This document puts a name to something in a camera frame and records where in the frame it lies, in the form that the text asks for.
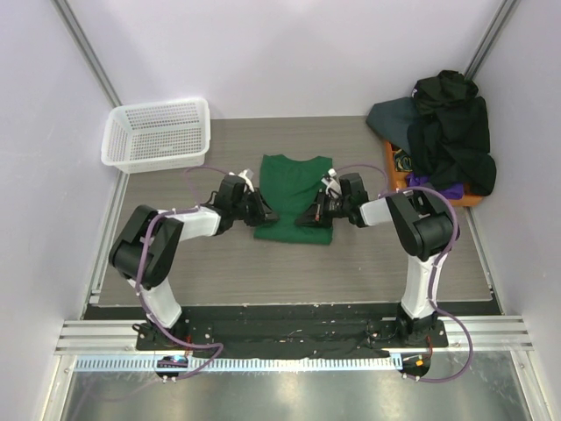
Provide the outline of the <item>green t shirt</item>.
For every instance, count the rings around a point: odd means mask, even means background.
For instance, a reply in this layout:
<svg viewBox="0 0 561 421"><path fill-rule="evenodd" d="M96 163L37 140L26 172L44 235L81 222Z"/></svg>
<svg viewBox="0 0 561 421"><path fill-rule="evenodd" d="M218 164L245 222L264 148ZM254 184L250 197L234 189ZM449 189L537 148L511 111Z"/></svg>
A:
<svg viewBox="0 0 561 421"><path fill-rule="evenodd" d="M332 159L317 156L295 161L283 154L265 155L259 170L259 188L279 220L255 229L255 239L289 244L327 246L333 229L299 226L295 223L316 199L321 179L332 168Z"/></svg>

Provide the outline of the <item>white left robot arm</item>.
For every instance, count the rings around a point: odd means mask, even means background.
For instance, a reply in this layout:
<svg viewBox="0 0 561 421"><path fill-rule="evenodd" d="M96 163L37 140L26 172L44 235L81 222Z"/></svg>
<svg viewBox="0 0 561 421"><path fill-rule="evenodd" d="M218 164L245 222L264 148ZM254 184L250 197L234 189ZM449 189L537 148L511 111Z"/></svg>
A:
<svg viewBox="0 0 561 421"><path fill-rule="evenodd" d="M169 282L178 245L221 235L236 221L259 227L279 220L247 175L228 174L207 202L193 208L138 206L110 249L109 265L135 289L148 320L158 326L156 339L175 350L187 337L182 308Z"/></svg>

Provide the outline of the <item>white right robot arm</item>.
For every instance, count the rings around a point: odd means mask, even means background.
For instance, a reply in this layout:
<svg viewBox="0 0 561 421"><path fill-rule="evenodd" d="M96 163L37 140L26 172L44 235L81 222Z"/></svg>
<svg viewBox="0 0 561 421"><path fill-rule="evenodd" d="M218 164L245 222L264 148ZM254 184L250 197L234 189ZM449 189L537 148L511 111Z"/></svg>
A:
<svg viewBox="0 0 561 421"><path fill-rule="evenodd" d="M407 280L397 308L395 336L416 346L435 328L442 266L459 237L458 219L448 200L427 185L371 200L357 173L322 179L314 202L295 220L298 226L330 228L345 218L359 228L391 223L408 255Z"/></svg>

